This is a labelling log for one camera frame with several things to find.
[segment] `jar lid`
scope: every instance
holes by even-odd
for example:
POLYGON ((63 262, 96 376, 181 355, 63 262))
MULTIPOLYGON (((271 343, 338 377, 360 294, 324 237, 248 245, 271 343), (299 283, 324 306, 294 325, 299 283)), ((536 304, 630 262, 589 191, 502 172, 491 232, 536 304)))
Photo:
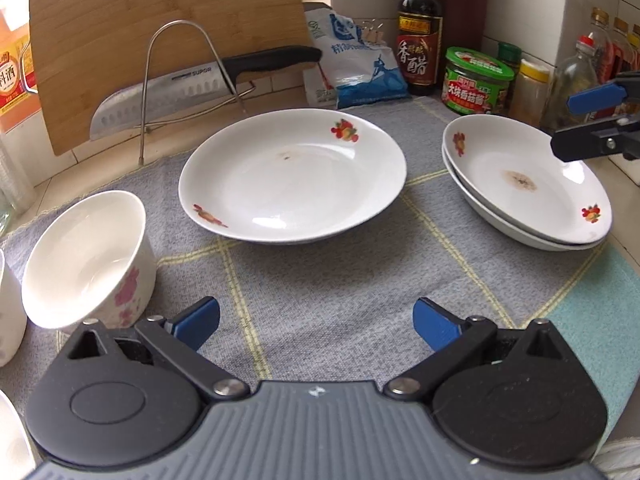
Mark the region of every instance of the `jar lid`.
POLYGON ((596 22, 600 22, 605 26, 609 25, 609 13, 599 9, 598 7, 593 7, 593 10, 591 11, 591 19, 596 22))
POLYGON ((527 77, 535 79, 536 81, 540 81, 541 83, 546 83, 549 81, 549 69, 536 65, 532 62, 523 59, 520 63, 520 73, 524 74, 527 77))
POLYGON ((520 64, 522 49, 511 43, 501 41, 498 43, 498 59, 507 63, 520 64))
POLYGON ((634 48, 640 48, 640 38, 638 38, 634 33, 627 33, 626 40, 631 43, 634 48))
POLYGON ((626 32, 629 30, 629 24, 625 20, 621 20, 620 18, 614 18, 613 28, 621 30, 626 34, 626 32))
POLYGON ((515 76, 514 71, 509 66, 498 61, 495 57, 470 48, 450 46, 447 49, 447 59, 456 66, 500 81, 511 81, 515 76))

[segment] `green jar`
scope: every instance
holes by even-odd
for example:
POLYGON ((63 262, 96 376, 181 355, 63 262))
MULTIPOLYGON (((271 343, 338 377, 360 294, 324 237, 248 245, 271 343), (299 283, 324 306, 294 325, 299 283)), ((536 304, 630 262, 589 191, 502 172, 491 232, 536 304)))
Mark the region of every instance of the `green jar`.
POLYGON ((442 102, 460 114, 501 114, 514 76, 487 54, 452 46, 447 49, 442 102))

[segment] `black knife handle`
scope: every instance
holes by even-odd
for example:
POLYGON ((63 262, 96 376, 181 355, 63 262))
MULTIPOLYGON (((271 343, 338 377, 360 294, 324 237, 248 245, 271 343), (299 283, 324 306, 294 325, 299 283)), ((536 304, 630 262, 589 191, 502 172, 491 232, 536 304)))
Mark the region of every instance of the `black knife handle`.
POLYGON ((270 72, 298 63, 317 63, 321 57, 322 51, 318 48, 292 45, 242 54, 242 56, 227 57, 223 62, 231 81, 236 84, 236 79, 242 72, 270 72))

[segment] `red cap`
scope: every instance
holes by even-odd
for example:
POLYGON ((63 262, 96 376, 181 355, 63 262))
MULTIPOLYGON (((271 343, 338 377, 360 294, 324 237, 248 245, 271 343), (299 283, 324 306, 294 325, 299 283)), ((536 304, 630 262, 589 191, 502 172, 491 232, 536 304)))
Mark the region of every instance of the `red cap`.
POLYGON ((578 41, 580 41, 580 43, 584 43, 589 46, 595 45, 595 43, 593 43, 593 38, 590 38, 589 36, 580 36, 580 39, 578 41))

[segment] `yellow cap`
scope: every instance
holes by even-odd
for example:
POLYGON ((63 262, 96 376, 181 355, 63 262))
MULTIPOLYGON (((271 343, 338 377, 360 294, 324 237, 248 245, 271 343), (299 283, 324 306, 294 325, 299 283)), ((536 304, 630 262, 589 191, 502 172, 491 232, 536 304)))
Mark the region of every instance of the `yellow cap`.
POLYGON ((520 73, 527 77, 546 83, 549 81, 549 69, 540 65, 530 63, 526 59, 520 62, 520 73))
POLYGON ((638 38, 634 33, 628 33, 626 35, 626 40, 631 43, 633 48, 640 48, 640 38, 638 38))

